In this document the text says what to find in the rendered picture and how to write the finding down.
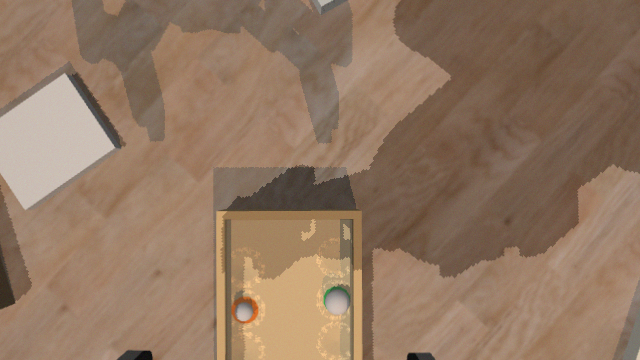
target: white square panel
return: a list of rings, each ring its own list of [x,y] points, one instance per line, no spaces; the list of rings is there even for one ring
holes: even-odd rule
[[[25,209],[115,149],[67,74],[0,117],[0,175]]]

